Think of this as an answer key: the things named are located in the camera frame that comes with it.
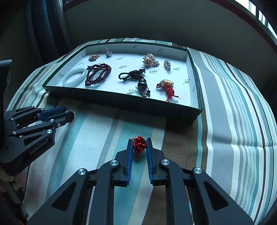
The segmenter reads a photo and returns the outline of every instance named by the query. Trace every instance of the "striped tablecloth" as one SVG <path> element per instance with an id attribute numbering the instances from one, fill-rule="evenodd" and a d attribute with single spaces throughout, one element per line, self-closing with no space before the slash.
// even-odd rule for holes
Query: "striped tablecloth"
<path id="1" fill-rule="evenodd" d="M 109 39 L 174 45 L 142 39 Z M 170 120 L 116 108 L 56 99 L 42 84 L 72 50 L 35 70 L 14 95 L 8 110 L 34 105 L 66 106 L 72 123 L 57 129 L 56 144 L 28 168 L 23 202 L 35 211 L 79 168 L 93 170 L 114 159 L 128 139 L 151 137 L 166 158 L 186 169 L 203 168 L 258 224 L 276 199 L 276 123 L 272 111 L 248 75 L 213 56 L 190 49 L 197 68 L 203 112 L 190 127 L 176 128 Z M 128 188 L 115 188 L 114 224 L 166 224 L 165 189 L 152 187 L 145 152 L 133 159 Z"/>

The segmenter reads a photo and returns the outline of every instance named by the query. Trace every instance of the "wall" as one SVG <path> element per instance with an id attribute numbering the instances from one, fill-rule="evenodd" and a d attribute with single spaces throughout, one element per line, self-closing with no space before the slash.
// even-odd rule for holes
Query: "wall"
<path id="1" fill-rule="evenodd" d="M 13 60 L 11 80 L 4 96 L 4 110 L 6 110 L 17 89 L 38 67 L 26 33 L 24 7 L 10 21 L 0 38 L 0 61 Z"/>
<path id="2" fill-rule="evenodd" d="M 206 52 L 247 73 L 261 92 L 277 74 L 277 54 L 241 18 L 208 0 L 95 1 L 65 12 L 73 47 L 137 37 Z"/>

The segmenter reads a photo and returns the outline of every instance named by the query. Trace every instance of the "box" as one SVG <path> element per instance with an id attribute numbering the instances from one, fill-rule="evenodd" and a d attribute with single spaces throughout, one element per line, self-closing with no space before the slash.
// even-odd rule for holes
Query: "box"
<path id="1" fill-rule="evenodd" d="M 105 48 L 112 51 L 106 57 Z M 160 63 L 158 67 L 144 67 L 142 59 L 146 53 L 152 53 Z M 94 62 L 88 59 L 92 54 L 99 54 Z M 168 60 L 171 69 L 164 67 L 164 60 Z M 64 87 L 63 77 L 70 71 L 94 64 L 105 63 L 111 66 L 111 73 L 100 83 L 85 86 L 85 79 L 75 87 Z M 142 97 L 137 91 L 138 81 L 118 78 L 120 73 L 130 72 L 145 68 L 142 75 L 147 80 L 150 97 Z M 81 74 L 70 77 L 67 82 L 72 82 Z M 156 88 L 163 79 L 174 82 L 172 86 L 175 95 L 169 102 L 166 91 Z M 194 66 L 188 49 L 170 45 L 148 42 L 105 42 L 85 45 L 61 64 L 45 81 L 43 88 L 50 95 L 89 101 L 124 110 L 146 113 L 166 118 L 182 118 L 187 123 L 192 123 L 202 111 L 202 92 L 197 70 Z"/>

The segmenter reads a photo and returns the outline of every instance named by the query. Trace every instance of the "red braided cord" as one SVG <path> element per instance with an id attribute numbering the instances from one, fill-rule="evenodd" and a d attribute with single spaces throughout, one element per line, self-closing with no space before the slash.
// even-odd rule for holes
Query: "red braided cord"
<path id="1" fill-rule="evenodd" d="M 133 148 L 136 155 L 139 155 L 146 149 L 146 141 L 142 136 L 135 137 L 133 140 Z"/>
<path id="2" fill-rule="evenodd" d="M 167 94 L 167 100 L 166 100 L 166 102 L 169 102 L 169 99 L 172 99 L 172 97 L 177 97 L 177 98 L 179 97 L 179 96 L 174 95 L 173 88 L 171 87 L 171 85 L 169 85 L 166 82 L 164 82 L 164 86 L 162 86 L 161 83 L 158 83 L 156 88 L 163 88 L 163 89 L 165 89 L 166 94 Z"/>

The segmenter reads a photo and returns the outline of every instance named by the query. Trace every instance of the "bolt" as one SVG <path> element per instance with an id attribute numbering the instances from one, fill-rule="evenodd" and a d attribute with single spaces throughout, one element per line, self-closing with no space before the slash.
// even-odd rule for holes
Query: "bolt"
<path id="1" fill-rule="evenodd" d="M 203 170 L 199 167 L 195 167 L 193 171 L 197 174 L 201 174 L 203 172 Z"/>
<path id="2" fill-rule="evenodd" d="M 168 165 L 168 164 L 170 163 L 170 161 L 167 160 L 167 159 L 163 159 L 163 160 L 161 161 L 161 163 L 162 163 L 163 165 Z"/>
<path id="3" fill-rule="evenodd" d="M 112 160 L 110 161 L 110 165 L 111 166 L 116 166 L 118 164 L 118 161 L 117 160 Z"/>
<path id="4" fill-rule="evenodd" d="M 86 170 L 85 169 L 79 169 L 78 170 L 78 174 L 79 175 L 84 175 L 86 173 Z"/>

